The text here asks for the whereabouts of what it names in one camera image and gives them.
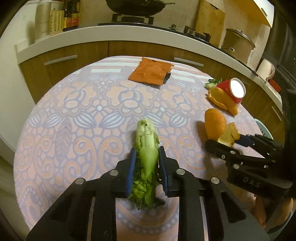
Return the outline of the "person's right hand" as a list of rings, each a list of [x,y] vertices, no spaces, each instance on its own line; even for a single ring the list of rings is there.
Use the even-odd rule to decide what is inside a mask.
[[[274,220],[270,220],[274,211],[279,207],[280,212]],[[293,199],[285,198],[278,206],[269,199],[255,196],[255,205],[251,211],[251,214],[259,222],[259,224],[266,228],[266,225],[270,223],[270,228],[275,228],[284,224],[288,219],[293,209]]]

